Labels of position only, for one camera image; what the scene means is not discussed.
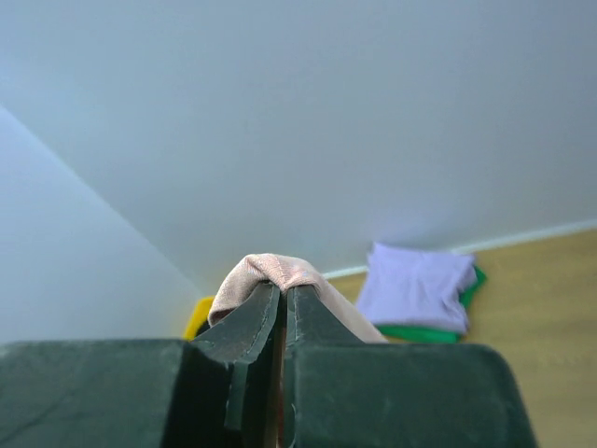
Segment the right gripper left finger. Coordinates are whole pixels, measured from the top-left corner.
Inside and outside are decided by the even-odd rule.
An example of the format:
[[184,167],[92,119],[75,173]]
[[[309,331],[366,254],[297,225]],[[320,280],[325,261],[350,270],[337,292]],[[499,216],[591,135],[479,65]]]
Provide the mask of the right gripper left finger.
[[8,343],[5,447],[273,447],[281,293],[257,286],[200,337]]

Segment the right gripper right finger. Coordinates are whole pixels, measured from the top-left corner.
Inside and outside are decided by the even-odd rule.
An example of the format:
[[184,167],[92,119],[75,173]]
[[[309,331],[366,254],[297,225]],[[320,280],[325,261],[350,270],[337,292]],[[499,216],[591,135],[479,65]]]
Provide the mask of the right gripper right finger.
[[475,343],[364,343],[313,287],[287,292],[287,447],[533,447],[505,359]]

